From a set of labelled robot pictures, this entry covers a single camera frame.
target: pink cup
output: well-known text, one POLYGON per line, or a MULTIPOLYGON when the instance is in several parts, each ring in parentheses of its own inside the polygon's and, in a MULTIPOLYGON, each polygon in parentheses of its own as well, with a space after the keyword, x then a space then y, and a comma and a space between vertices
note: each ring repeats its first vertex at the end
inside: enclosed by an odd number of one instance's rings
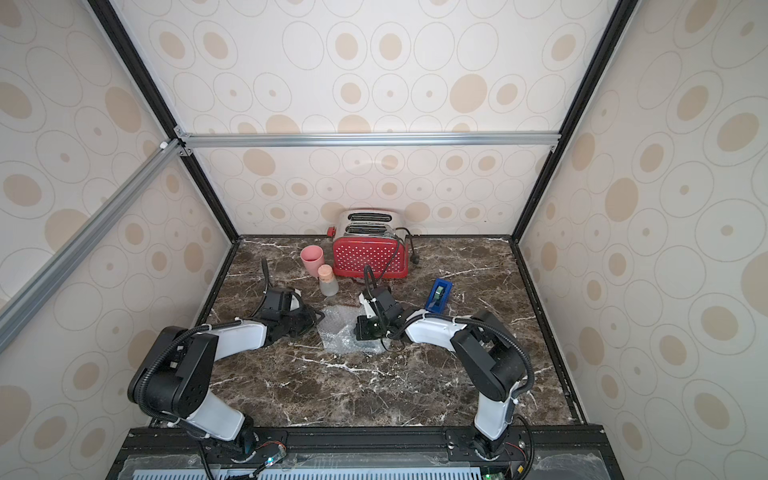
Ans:
POLYGON ((301 250, 301 261, 304 263, 304 268, 309 275, 317 278, 319 274, 317 269, 320 265, 325 264, 326 259, 323 257, 323 249, 317 245, 309 245, 301 250))

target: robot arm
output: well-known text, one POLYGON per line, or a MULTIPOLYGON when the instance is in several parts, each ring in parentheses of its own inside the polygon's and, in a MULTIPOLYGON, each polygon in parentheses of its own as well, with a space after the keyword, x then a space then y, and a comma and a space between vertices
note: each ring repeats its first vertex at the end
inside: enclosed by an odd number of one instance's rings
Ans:
POLYGON ((472 446, 482 458, 495 457, 515 413, 517 396, 535 380, 527 354, 506 327, 487 310, 457 317, 427 310, 411 313, 386 286, 367 290, 359 299, 366 314, 358 317, 358 339, 405 335, 414 343, 430 343, 456 354, 479 391, 472 446))
POLYGON ((248 459, 258 441, 253 420, 210 391, 214 362, 271 345, 286 335, 299 337, 315 324, 318 312, 303 303, 298 290, 268 286, 256 315, 258 321, 166 327, 131 380, 128 398, 156 419, 218 441, 235 462, 248 459))

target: black cable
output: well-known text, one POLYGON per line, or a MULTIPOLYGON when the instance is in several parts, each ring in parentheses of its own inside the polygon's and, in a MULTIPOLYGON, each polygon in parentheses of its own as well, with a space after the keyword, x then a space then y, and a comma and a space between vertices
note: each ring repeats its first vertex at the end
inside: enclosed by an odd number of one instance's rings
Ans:
POLYGON ((531 364, 531 359, 528 357, 528 354, 520 347, 517 340, 512 335, 508 335, 506 332, 496 329, 493 326, 488 325, 487 323, 483 322, 480 319, 476 318, 461 318, 461 317, 453 317, 453 316, 445 316, 445 315, 439 315, 437 313, 425 313, 424 315, 414 315, 406 321, 400 328, 398 328, 395 332, 390 333, 388 335, 391 339, 398 339, 402 334, 406 331, 406 329, 411 326, 414 322, 421 320, 422 318, 436 318, 440 320, 445 320, 446 322, 456 322, 461 323, 462 325, 470 325, 470 326, 478 326, 482 328, 483 330, 487 330, 491 333, 494 333, 497 337, 503 339, 507 343, 511 345, 511 347, 516 351, 518 356, 520 357, 520 360, 522 360, 523 365, 525 366, 525 373, 528 377, 525 380, 525 384, 516 389, 515 391, 510 393, 510 396, 513 399, 518 398, 522 393, 525 393, 533 388, 533 384, 535 381, 535 373, 533 370, 533 365, 531 364))
POLYGON ((256 318, 256 315, 261 311, 261 308, 264 306, 264 302, 266 302, 266 291, 269 290, 272 286, 272 281, 270 280, 270 266, 266 262, 266 257, 261 257, 261 273, 264 275, 264 291, 262 292, 259 305, 253 311, 253 313, 250 314, 248 317, 249 319, 256 318))
POLYGON ((531 433, 531 426, 528 424, 528 420, 525 419, 523 415, 520 415, 519 413, 515 413, 512 416, 512 421, 520 420, 520 422, 523 424, 523 427, 525 427, 525 433, 528 434, 528 457, 525 459, 525 467, 523 472, 520 474, 519 478, 516 478, 515 480, 523 480, 523 478, 528 476, 528 473, 531 471, 531 467, 533 467, 533 455, 535 453, 534 447, 533 447, 533 434, 531 433))
POLYGON ((366 285, 366 290, 368 290, 368 293, 370 294, 372 289, 376 288, 378 285, 376 284, 376 275, 373 273, 373 268, 366 264, 362 268, 362 281, 366 285))
POLYGON ((134 400, 136 401, 136 404, 139 405, 139 409, 146 414, 152 417, 153 419, 158 419, 163 422, 170 422, 170 423, 176 423, 180 419, 176 417, 175 415, 168 415, 167 413, 157 412, 152 407, 150 407, 149 403, 147 402, 147 387, 149 386, 149 382, 152 379, 152 376, 157 373, 159 368, 163 365, 165 362, 165 359, 168 358, 168 356, 171 353, 174 353, 177 351, 177 347, 181 345, 182 343, 186 342, 187 339, 192 337, 195 333, 199 332, 207 332, 209 330, 218 330, 227 328, 229 326, 235 326, 240 325, 242 322, 239 320, 236 320, 234 322, 228 322, 228 323, 220 323, 215 326, 208 325, 207 323, 204 323, 203 325, 195 326, 194 328, 190 328, 189 330, 181 333, 178 337, 176 337, 167 347, 165 347, 165 350, 157 356, 157 358, 150 364, 149 368, 147 368, 144 373, 139 377, 139 380, 136 382, 136 390, 134 394, 134 400))
POLYGON ((227 480, 252 480, 253 478, 256 478, 261 472, 263 472, 265 468, 266 468, 266 465, 261 464, 256 468, 256 470, 252 471, 251 473, 237 475, 234 477, 227 477, 227 480))
POLYGON ((395 228, 395 231, 397 230, 405 230, 408 234, 408 237, 410 237, 411 240, 411 263, 414 265, 419 265, 419 255, 416 254, 416 248, 413 246, 413 233, 411 233, 411 230, 408 230, 405 227, 397 227, 395 228))
POLYGON ((205 448, 200 440, 197 440, 197 449, 198 455, 200 456, 200 463, 203 464, 203 470, 205 470, 205 477, 208 480, 216 480, 213 472, 210 470, 210 465, 208 465, 208 459, 205 458, 205 448))
POLYGON ((395 243, 396 243, 395 251, 392 252, 392 256, 389 258, 389 260, 387 260, 386 265, 384 266, 384 269, 382 270, 382 272, 379 274, 379 277, 377 278, 377 280, 381 280, 384 277, 384 273, 386 273, 386 271, 388 270, 389 264, 391 264, 392 261, 395 259, 395 257, 397 257, 397 254, 400 252, 401 243, 402 243, 403 251, 405 252, 405 250, 408 250, 408 247, 406 246, 406 242, 404 242, 402 238, 398 237, 397 235, 395 235, 395 243))
POLYGON ((402 348, 397 349, 397 350, 390 350, 390 349, 386 348, 386 345, 384 345, 384 339, 379 339, 379 341, 382 343, 382 347, 384 347, 384 350, 386 350, 389 353, 398 353, 398 352, 401 352, 401 351, 406 349, 406 345, 405 345, 405 343, 403 343, 402 344, 402 348))

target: toaster slot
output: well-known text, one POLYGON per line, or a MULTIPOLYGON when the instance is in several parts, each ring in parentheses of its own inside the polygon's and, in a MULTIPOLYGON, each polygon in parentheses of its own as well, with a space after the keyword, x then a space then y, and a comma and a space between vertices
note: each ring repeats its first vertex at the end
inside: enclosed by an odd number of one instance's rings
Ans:
POLYGON ((344 233, 351 235, 386 235, 389 232, 389 228, 386 225, 360 225, 353 224, 348 225, 344 229, 344 233))
POLYGON ((379 212, 358 212, 349 214, 347 220, 353 222, 391 222, 392 215, 381 214, 379 212))

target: black frame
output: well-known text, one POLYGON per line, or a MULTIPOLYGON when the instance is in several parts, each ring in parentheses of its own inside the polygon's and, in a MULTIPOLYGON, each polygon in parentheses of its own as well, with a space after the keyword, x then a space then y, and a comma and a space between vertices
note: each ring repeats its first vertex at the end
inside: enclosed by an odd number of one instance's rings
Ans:
MULTIPOLYGON (((286 427, 256 429, 261 441, 278 440, 289 446, 290 454, 323 453, 404 453, 446 454, 450 461, 467 462, 485 472, 504 471, 509 462, 522 462, 522 455, 502 454, 492 462, 472 459, 453 439, 471 435, 469 427, 286 427)), ((604 430, 599 425, 531 426, 537 452, 552 450, 598 451, 613 480, 624 480, 604 430)), ((509 428, 507 440, 526 439, 519 425, 509 428)), ((222 468, 255 468, 270 453, 257 451, 247 464, 233 463, 216 449, 206 449, 207 461, 222 468)), ((117 480, 125 461, 132 455, 198 455, 197 443, 182 429, 132 429, 107 474, 117 480)))
MULTIPOLYGON (((108 0, 88 0, 88 2, 91 5, 91 8, 93 9, 96 18, 101 23, 102 28, 104 29, 107 36, 110 38, 112 44, 114 45, 115 50, 117 51, 118 55, 121 57, 126 69, 131 74, 131 77, 134 79, 136 85, 138 86, 142 95, 146 99, 151 110, 154 112, 154 115, 160 122, 161 127, 163 128, 165 134, 169 138, 178 138, 182 143, 182 146, 184 146, 184 142, 180 138, 180 134, 182 132, 180 132, 177 129, 177 122, 174 119, 174 116, 170 112, 170 109, 168 108, 167 104, 165 103, 165 100, 163 99, 160 91, 158 90, 157 85, 154 83, 146 65, 141 60, 141 56, 139 55, 137 49, 135 48, 133 42, 131 41, 130 35, 127 33, 125 27, 122 25, 117 12, 114 10, 114 8, 112 7, 111 3, 108 0)), ((619 39, 622 33, 624 32, 624 29, 626 28, 627 23, 629 22, 629 19, 631 18, 637 3, 638 3, 638 0, 619 0, 619 2, 617 3, 616 8, 611 16, 611 19, 607 24, 605 32, 602 35, 601 40, 598 44, 598 48, 595 51, 594 56, 591 60, 591 63, 588 66, 584 79, 582 80, 579 86, 579 89, 574 98, 574 101, 571 104, 571 107, 569 108, 568 113, 565 117, 565 120, 562 124, 561 130, 560 130, 561 139, 558 142, 558 146, 555 148, 553 152, 551 152, 548 155, 547 160, 545 161, 544 166, 541 169, 541 173, 539 174, 536 180, 534 188, 531 191, 531 194, 528 197, 528 200, 526 201, 526 204, 522 211, 522 215, 519 221, 517 222, 515 229, 510 238, 510 246, 511 246, 512 253, 515 256, 515 259, 519 266, 519 270, 521 272, 521 275, 523 276, 523 280, 525 282, 529 299, 534 308, 537 320, 539 322, 539 326, 541 327, 541 331, 544 334, 545 341, 549 349, 549 353, 552 357, 552 361, 558 373, 558 378, 560 379, 561 384, 563 385, 563 392, 566 396, 566 399, 568 400, 568 404, 569 404, 569 407, 571 408, 571 412, 576 414, 574 417, 581 422, 584 421, 584 415, 581 409, 581 405, 579 404, 578 399, 575 395, 575 392, 573 390, 573 384, 568 376, 568 372, 566 368, 564 367, 564 363, 561 358, 559 349, 557 348, 556 343, 554 341, 554 337, 552 336, 548 319, 542 308, 541 302, 539 301, 538 294, 536 293, 533 282, 531 281, 531 277, 528 273, 528 268, 525 265, 525 259, 521 255, 519 242, 523 236, 523 233, 525 232, 526 227, 528 226, 529 222, 531 221, 531 218, 533 217, 536 211, 539 201, 544 195, 546 187, 548 186, 558 166, 558 163, 560 162, 563 156, 563 153, 568 147, 568 144, 570 143, 570 140, 573 137, 574 132, 576 131, 576 128, 579 124, 580 119, 582 118, 584 112, 586 111, 588 102, 592 98, 595 88, 597 87, 605 71, 605 68, 607 67, 608 62, 611 59, 614 49, 616 48, 617 43, 619 42, 619 39)), ((219 289, 221 288, 221 285, 223 284, 224 278, 227 275, 227 271, 229 270, 231 262, 237 253, 237 249, 240 245, 242 237, 237 234, 237 231, 234 225, 232 224, 232 221, 227 216, 227 212, 223 208, 222 203, 220 202, 218 196, 216 195, 214 189, 212 188, 202 168, 200 168, 200 164, 197 161, 197 159, 194 157, 193 152, 191 151, 191 149, 185 148, 184 150, 187 152, 187 156, 183 156, 182 160, 184 162, 185 167, 187 168, 187 171, 189 172, 190 176, 194 180, 197 187, 200 189, 200 192, 203 194, 206 202, 208 203, 208 206, 210 207, 214 216, 217 218, 219 224, 221 225, 222 229, 227 235, 227 238, 232 243, 232 247, 230 248, 230 251, 227 254, 227 258, 225 259, 225 262, 223 263, 223 266, 217 275, 216 281, 214 282, 214 285, 210 291, 210 294, 206 299, 203 309, 201 310, 200 315, 198 316, 198 323, 202 323, 210 314, 210 308, 212 307, 217 297, 217 294, 219 292, 219 289)), ((281 236, 268 235, 264 237, 281 237, 281 236)), ((605 434, 599 432, 600 431, 599 426, 595 427, 592 425, 563 425, 563 426, 555 426, 555 427, 535 426, 534 428, 536 431, 535 436, 554 435, 554 437, 551 437, 551 436, 546 437, 549 440, 542 440, 540 441, 541 443, 544 443, 546 445, 560 445, 561 448, 564 448, 564 447, 567 448, 568 446, 574 447, 576 445, 582 445, 582 446, 587 445, 590 442, 590 440, 584 439, 579 435, 587 435, 587 433, 589 435, 592 435, 593 437, 590 437, 590 438, 593 438, 595 445, 599 445, 601 447, 601 452, 603 452, 604 458, 606 459, 606 464, 608 465, 609 462, 611 464, 611 466, 609 467, 609 471, 611 475, 613 475, 614 478, 623 478, 621 476, 621 471, 618 469, 618 465, 616 463, 615 457, 613 456, 613 452, 611 451, 611 447, 607 443, 607 438, 605 437, 605 434)), ((315 438, 318 438, 317 435, 319 434, 319 430, 317 429, 282 429, 282 430, 286 432, 286 435, 293 435, 292 438, 298 438, 296 437, 296 435, 309 435, 309 434, 311 434, 310 436, 314 435, 315 438)), ((344 435, 345 433, 346 434, 355 433, 359 438, 384 439, 385 437, 387 437, 387 435, 391 435, 393 433, 391 429, 386 427, 364 428, 364 429, 334 428, 334 429, 320 429, 320 430, 323 431, 323 435, 325 436, 323 438, 330 438, 328 435, 338 436, 338 435, 344 435)), ((430 428, 422 427, 422 428, 417 428, 417 430, 418 432, 415 432, 415 433, 411 433, 411 432, 401 432, 401 433, 403 433, 404 435, 405 434, 437 435, 439 433, 443 437, 442 447, 444 448, 445 436, 447 435, 446 431, 450 429, 445 429, 445 428, 430 429, 430 428)), ((118 460, 113 465, 113 468, 110 471, 108 478, 117 478, 117 473, 119 472, 118 464, 121 465, 121 463, 124 461, 127 455, 130 455, 131 452, 135 453, 137 451, 141 451, 142 455, 150 455, 153 452, 166 452, 166 453, 172 452, 172 451, 189 452, 190 449, 192 448, 189 445, 189 440, 186 439, 186 437, 184 439, 179 438, 178 437, 179 434, 183 435, 183 433, 175 429, 131 430, 131 434, 126 439, 126 442, 124 443, 124 447, 121 449, 120 454, 118 455, 118 460)), ((371 440, 369 442, 369 446, 371 445, 380 446, 380 442, 377 442, 376 440, 371 440)), ((332 448, 333 446, 334 445, 323 446, 323 445, 320 445, 319 443, 316 443, 314 444, 314 446, 312 445, 307 446, 307 448, 309 449, 308 451, 338 451, 338 449, 332 448)))
POLYGON ((571 138, 579 125, 581 117, 587 110, 587 105, 592 99, 592 94, 600 83, 600 79, 605 72, 605 68, 608 66, 608 62, 611 60, 611 56, 618 45, 621 35, 624 33, 624 29, 634 13, 635 7, 639 0, 619 0, 616 4, 611 19, 608 20, 608 25, 605 26, 603 36, 598 43, 597 49, 594 51, 592 60, 587 67, 587 73, 581 80, 578 90, 576 90, 576 96, 574 97, 571 107, 568 109, 568 113, 565 115, 563 125, 560 127, 560 141, 558 146, 547 156, 547 160, 544 162, 544 166, 541 168, 541 173, 536 179, 536 183, 531 190, 531 194, 528 195, 528 200, 523 207, 523 213, 520 215, 515 230, 512 232, 512 240, 519 242, 528 227, 531 218, 533 217, 536 207, 538 206, 541 197, 544 196, 544 192, 547 190, 549 180, 552 179, 554 171, 557 169, 560 159, 563 157, 563 153, 571 143, 571 138))
MULTIPOLYGON (((96 15, 101 27, 109 37, 114 49, 120 55, 120 59, 123 61, 128 73, 134 79, 134 82, 138 86, 144 99, 152 109, 157 121, 160 122, 160 126, 168 138, 177 138, 181 146, 184 146, 184 141, 180 138, 180 135, 176 127, 178 123, 170 112, 168 105, 163 100, 163 96, 157 89, 157 85, 152 80, 152 76, 147 70, 147 66, 141 60, 138 50, 131 41, 131 36, 125 30, 117 12, 109 2, 109 0, 88 0, 91 8, 96 15)), ((194 157, 191 149, 186 149, 187 155, 182 155, 181 160, 184 162, 184 166, 187 168, 187 172, 192 177, 192 180, 200 189, 203 194, 203 198, 208 203, 210 211, 213 212, 216 219, 219 221, 219 225, 224 230, 227 238, 231 243, 237 241, 237 231, 232 224, 232 220, 227 216, 227 212, 224 206, 221 204, 219 197, 216 195, 214 188, 210 185, 208 178, 205 176, 203 169, 200 168, 200 163, 194 157)))

